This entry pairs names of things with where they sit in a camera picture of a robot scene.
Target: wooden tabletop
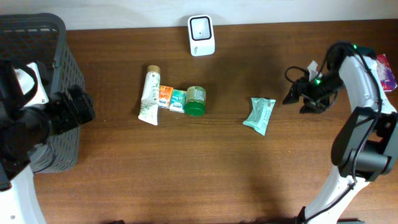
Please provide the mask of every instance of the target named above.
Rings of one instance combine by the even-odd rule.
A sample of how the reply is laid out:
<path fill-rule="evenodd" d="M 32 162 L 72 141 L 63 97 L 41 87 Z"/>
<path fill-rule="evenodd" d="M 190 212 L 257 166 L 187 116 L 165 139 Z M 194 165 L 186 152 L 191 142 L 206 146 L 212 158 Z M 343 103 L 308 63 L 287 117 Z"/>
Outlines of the wooden tabletop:
<path fill-rule="evenodd" d="M 345 90 L 323 114 L 282 105 L 290 88 L 284 70 L 320 63 L 331 44 L 350 40 L 386 54 L 398 74 L 398 20 L 216 26 L 214 33 L 216 52 L 196 58 L 186 27 L 68 32 L 97 117 L 83 126 L 75 168 L 35 176 L 49 224 L 292 218 L 325 183 L 331 145 L 351 111 Z M 205 88 L 206 115 L 159 110 L 158 126 L 138 120 L 151 64 L 162 69 L 162 85 Z M 398 107 L 398 90 L 387 95 Z M 242 124 L 251 97 L 276 100 L 265 136 Z M 397 190 L 394 168 L 342 218 L 398 223 Z"/>

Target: brown cap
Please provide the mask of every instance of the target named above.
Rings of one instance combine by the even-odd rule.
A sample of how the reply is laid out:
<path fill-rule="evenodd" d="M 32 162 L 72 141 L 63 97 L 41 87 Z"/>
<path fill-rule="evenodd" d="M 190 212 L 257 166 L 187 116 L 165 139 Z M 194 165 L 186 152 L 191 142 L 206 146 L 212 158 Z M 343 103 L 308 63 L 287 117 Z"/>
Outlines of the brown cap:
<path fill-rule="evenodd" d="M 160 68 L 156 65 L 149 65 L 147 72 L 157 72 L 160 74 Z"/>

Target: gray basket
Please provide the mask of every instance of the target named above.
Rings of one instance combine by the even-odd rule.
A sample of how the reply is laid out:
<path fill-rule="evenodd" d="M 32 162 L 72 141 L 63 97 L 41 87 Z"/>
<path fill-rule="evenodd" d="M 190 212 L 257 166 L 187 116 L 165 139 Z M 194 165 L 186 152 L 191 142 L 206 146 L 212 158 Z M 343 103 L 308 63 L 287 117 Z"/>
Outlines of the gray basket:
<path fill-rule="evenodd" d="M 56 15 L 0 16 L 0 59 L 44 63 L 50 78 L 44 85 L 48 96 L 58 91 L 67 93 L 67 88 L 74 84 L 85 90 L 83 75 L 66 42 L 65 24 Z M 80 128 L 50 137 L 53 149 L 41 145 L 30 153 L 32 170 L 61 172 L 71 169 L 77 162 L 79 140 Z"/>

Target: green light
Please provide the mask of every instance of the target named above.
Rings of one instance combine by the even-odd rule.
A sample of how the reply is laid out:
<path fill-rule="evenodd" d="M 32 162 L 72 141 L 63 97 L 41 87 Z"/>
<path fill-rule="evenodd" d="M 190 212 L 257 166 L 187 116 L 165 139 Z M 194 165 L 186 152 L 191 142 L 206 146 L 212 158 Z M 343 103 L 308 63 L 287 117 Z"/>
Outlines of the green light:
<path fill-rule="evenodd" d="M 314 79 L 314 81 L 315 81 L 315 84 L 317 84 L 317 85 L 319 85 L 319 83 L 321 83 L 321 80 L 319 80 L 319 79 Z"/>

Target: jar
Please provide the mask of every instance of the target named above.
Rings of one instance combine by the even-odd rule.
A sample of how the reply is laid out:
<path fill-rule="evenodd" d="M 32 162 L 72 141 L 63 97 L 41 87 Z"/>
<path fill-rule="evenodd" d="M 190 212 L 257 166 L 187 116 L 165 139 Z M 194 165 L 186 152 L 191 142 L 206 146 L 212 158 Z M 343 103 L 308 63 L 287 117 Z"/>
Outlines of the jar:
<path fill-rule="evenodd" d="M 200 86 L 191 86 L 187 90 L 185 113 L 192 116 L 205 114 L 206 90 Z"/>

